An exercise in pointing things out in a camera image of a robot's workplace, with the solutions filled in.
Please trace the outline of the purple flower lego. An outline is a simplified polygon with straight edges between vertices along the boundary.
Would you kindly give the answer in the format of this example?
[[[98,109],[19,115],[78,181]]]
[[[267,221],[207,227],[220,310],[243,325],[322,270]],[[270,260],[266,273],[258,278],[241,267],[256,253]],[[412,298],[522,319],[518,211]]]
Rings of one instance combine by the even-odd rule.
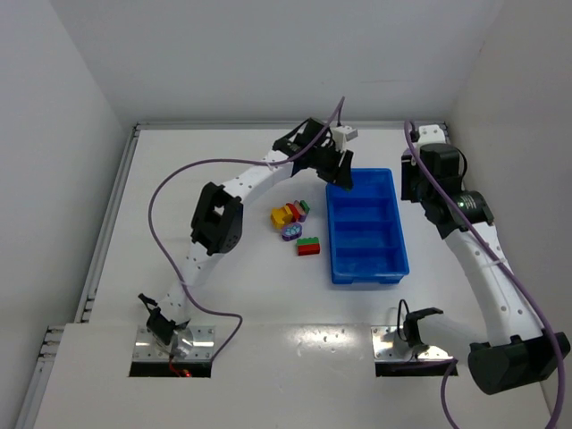
[[[282,227],[281,235],[284,241],[297,240],[302,236],[303,226],[301,223],[290,223]]]

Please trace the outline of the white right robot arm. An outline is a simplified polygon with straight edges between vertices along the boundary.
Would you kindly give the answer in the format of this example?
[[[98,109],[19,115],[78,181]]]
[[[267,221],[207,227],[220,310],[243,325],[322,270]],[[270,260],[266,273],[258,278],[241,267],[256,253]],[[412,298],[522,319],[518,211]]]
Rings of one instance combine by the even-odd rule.
[[[416,310],[403,323],[410,348],[440,345],[468,367],[478,388],[493,395],[555,374],[565,390],[565,359],[571,344],[514,275],[498,239],[484,196],[465,189],[468,162],[437,125],[405,122],[407,149],[401,157],[401,198],[418,203],[425,218],[457,259],[485,322],[479,336],[436,307]]]

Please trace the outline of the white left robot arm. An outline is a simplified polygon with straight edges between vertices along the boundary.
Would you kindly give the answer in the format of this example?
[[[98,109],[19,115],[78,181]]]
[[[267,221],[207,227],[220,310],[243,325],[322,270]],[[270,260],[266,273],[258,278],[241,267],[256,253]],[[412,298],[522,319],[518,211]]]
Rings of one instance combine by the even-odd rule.
[[[149,313],[148,330],[171,355],[183,354],[181,335],[190,320],[189,307],[201,308],[192,289],[206,284],[222,257],[239,244],[245,209],[305,169],[334,186],[352,189],[353,153],[347,144],[357,135],[357,129],[348,125],[330,126],[309,118],[278,138],[262,160],[247,161],[245,172],[203,187],[190,222],[189,253],[184,265],[174,268],[176,283],[160,301],[139,297]]]

